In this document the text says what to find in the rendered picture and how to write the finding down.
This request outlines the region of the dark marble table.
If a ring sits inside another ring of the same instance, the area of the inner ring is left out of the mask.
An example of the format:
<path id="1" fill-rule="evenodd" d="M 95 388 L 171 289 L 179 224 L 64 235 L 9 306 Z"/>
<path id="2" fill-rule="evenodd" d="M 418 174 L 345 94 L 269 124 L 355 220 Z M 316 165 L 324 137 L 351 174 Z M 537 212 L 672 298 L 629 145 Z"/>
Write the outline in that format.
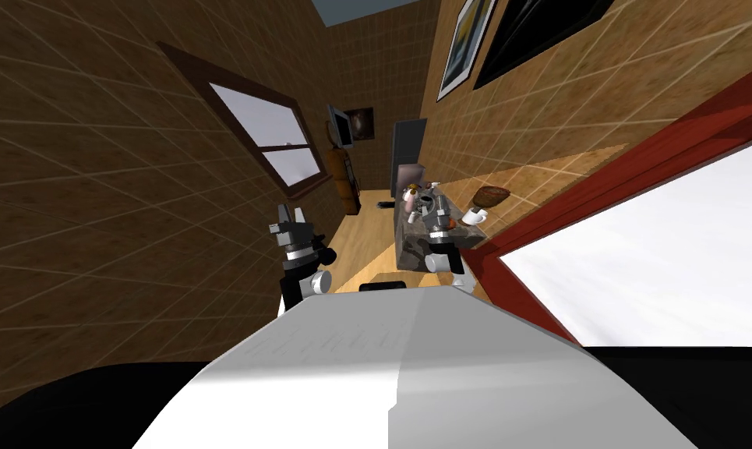
<path id="1" fill-rule="evenodd" d="M 399 270 L 428 272 L 426 257 L 432 253 L 430 245 L 450 240 L 458 249 L 472 249 L 486 238 L 478 226 L 460 223 L 464 216 L 460 209 L 448 200 L 450 216 L 457 227 L 448 232 L 428 233 L 422 223 L 420 207 L 429 206 L 436 211 L 436 197 L 443 195 L 440 189 L 421 189 L 415 197 L 414 210 L 407 214 L 404 201 L 398 200 L 394 208 L 395 250 Z"/>

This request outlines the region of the black framed picture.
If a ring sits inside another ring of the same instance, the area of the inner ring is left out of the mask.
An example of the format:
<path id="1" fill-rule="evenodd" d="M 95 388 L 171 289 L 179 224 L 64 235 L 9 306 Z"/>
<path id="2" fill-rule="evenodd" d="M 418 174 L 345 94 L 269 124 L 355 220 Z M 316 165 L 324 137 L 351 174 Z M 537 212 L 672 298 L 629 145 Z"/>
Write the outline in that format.
<path id="1" fill-rule="evenodd" d="M 475 81 L 495 81 L 599 21 L 614 0 L 509 0 Z"/>

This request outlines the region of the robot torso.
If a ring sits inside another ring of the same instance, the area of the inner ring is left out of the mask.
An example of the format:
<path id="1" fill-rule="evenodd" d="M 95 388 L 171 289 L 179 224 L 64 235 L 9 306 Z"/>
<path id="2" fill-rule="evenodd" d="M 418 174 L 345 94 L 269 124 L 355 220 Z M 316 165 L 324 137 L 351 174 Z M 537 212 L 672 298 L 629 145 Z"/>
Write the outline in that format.
<path id="1" fill-rule="evenodd" d="M 576 344 L 452 286 L 310 297 L 133 449 L 697 449 Z"/>

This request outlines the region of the red framed window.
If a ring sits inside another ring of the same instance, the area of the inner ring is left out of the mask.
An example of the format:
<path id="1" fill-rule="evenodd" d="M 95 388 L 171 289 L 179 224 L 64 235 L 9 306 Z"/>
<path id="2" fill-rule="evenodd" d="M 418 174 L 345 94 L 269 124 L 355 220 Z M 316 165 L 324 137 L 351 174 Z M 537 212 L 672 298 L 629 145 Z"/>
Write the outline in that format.
<path id="1" fill-rule="evenodd" d="M 579 345 L 752 347 L 752 72 L 464 258 Z"/>

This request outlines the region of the brown framed window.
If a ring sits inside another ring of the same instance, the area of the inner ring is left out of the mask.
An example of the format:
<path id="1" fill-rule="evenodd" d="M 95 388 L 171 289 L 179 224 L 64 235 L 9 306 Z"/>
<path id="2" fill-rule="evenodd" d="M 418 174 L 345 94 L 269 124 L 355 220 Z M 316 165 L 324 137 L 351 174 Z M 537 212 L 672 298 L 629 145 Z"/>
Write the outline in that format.
<path id="1" fill-rule="evenodd" d="M 159 49 L 290 200 L 331 175 L 298 102 L 165 42 Z"/>

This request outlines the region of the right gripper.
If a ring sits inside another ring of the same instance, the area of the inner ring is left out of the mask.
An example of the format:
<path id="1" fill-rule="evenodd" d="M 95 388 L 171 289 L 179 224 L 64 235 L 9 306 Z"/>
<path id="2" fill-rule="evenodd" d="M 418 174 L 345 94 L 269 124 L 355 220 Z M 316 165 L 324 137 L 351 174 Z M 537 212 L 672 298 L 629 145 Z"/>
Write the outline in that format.
<path id="1" fill-rule="evenodd" d="M 444 195 L 436 197 L 436 211 L 432 212 L 429 206 L 421 206 L 420 213 L 428 233 L 448 232 L 457 227 L 457 222 L 450 216 L 449 203 Z"/>

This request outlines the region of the white framed picture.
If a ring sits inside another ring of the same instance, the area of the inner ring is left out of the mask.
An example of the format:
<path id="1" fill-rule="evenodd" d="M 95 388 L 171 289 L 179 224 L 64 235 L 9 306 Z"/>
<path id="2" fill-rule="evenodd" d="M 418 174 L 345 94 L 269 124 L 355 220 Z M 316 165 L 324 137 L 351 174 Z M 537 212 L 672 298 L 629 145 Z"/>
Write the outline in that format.
<path id="1" fill-rule="evenodd" d="M 471 75 L 497 0 L 466 0 L 457 15 L 445 69 L 436 101 L 464 83 Z"/>

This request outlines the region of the grey box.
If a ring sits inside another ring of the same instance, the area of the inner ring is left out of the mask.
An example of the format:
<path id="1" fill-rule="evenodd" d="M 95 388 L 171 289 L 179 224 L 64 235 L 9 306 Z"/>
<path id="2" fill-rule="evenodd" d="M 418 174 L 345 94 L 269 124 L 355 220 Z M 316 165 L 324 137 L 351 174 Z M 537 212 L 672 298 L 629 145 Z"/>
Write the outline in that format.
<path id="1" fill-rule="evenodd" d="M 423 186 L 426 168 L 422 164 L 400 164 L 397 166 L 396 190 L 402 191 L 410 185 Z"/>

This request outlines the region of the grey refrigerator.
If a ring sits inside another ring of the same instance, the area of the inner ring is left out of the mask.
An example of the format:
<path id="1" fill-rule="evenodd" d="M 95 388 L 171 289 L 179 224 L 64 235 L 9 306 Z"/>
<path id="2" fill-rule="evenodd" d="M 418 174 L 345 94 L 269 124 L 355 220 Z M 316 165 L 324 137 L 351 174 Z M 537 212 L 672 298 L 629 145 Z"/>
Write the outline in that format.
<path id="1" fill-rule="evenodd" d="M 397 121 L 393 128 L 390 159 L 390 194 L 396 197 L 397 171 L 401 164 L 418 162 L 427 119 Z"/>

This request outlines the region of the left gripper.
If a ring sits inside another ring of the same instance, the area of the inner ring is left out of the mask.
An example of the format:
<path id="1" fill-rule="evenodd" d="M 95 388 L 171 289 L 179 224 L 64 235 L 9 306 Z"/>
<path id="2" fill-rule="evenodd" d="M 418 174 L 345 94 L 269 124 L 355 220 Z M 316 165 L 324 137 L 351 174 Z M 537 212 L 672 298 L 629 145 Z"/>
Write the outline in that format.
<path id="1" fill-rule="evenodd" d="M 302 209 L 294 209 L 294 221 L 291 221 L 290 209 L 286 203 L 278 205 L 278 223 L 270 225 L 269 231 L 275 236 L 278 246 L 289 247 L 287 252 L 306 246 L 314 250 L 320 249 L 314 224 L 306 222 Z"/>

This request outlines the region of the grey wall screen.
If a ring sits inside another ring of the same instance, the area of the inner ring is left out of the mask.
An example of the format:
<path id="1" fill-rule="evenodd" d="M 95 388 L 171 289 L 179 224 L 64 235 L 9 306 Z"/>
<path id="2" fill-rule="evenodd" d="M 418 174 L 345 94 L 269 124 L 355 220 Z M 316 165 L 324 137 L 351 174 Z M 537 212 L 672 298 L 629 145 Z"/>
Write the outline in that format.
<path id="1" fill-rule="evenodd" d="M 344 111 L 335 108 L 332 104 L 328 105 L 331 139 L 337 147 L 349 149 L 354 146 L 353 134 L 351 131 L 351 120 Z"/>

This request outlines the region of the brown woven basket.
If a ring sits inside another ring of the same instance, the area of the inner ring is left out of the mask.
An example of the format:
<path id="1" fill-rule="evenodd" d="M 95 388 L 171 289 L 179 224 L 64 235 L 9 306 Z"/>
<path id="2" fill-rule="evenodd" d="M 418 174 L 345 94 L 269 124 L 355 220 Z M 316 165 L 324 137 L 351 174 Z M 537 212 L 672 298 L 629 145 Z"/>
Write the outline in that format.
<path id="1" fill-rule="evenodd" d="M 477 209 L 491 209 L 510 196 L 510 191 L 498 186 L 482 186 L 472 197 L 472 205 Z"/>

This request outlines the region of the small dark picture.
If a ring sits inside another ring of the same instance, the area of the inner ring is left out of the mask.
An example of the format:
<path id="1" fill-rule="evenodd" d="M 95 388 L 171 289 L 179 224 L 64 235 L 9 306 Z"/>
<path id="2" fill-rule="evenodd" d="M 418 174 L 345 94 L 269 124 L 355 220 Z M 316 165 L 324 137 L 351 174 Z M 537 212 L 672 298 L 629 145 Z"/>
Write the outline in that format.
<path id="1" fill-rule="evenodd" d="M 356 108 L 344 111 L 349 117 L 354 141 L 375 139 L 374 108 Z"/>

